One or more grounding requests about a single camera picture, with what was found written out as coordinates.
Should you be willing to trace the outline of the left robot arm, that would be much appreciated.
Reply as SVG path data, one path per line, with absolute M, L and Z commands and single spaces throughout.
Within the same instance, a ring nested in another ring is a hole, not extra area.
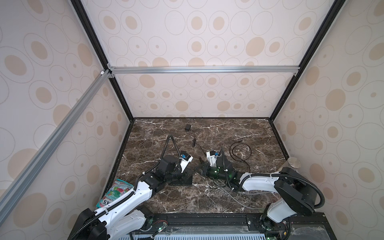
M 143 227 L 148 211 L 137 207 L 160 192 L 167 184 L 187 177 L 185 170 L 191 159 L 186 160 L 179 149 L 177 157 L 162 150 L 158 163 L 141 173 L 133 188 L 115 201 L 95 211 L 86 209 L 78 216 L 69 235 L 70 240 L 113 240 Z

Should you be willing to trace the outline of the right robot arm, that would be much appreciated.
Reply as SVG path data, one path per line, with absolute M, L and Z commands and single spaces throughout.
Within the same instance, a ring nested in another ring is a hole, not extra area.
M 268 204 L 260 217 L 265 229 L 293 215 L 311 216 L 325 204 L 322 191 L 288 167 L 270 174 L 239 172 L 223 153 L 215 153 L 208 156 L 201 172 L 212 180 L 223 181 L 224 186 L 236 193 L 263 191 L 279 194 L 280 199 Z

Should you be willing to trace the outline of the black network switch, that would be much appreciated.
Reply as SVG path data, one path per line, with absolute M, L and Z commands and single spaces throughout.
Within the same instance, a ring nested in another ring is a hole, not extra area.
M 171 182 L 174 186 L 191 186 L 193 184 L 193 171 L 190 169 L 185 169 L 182 176 Z

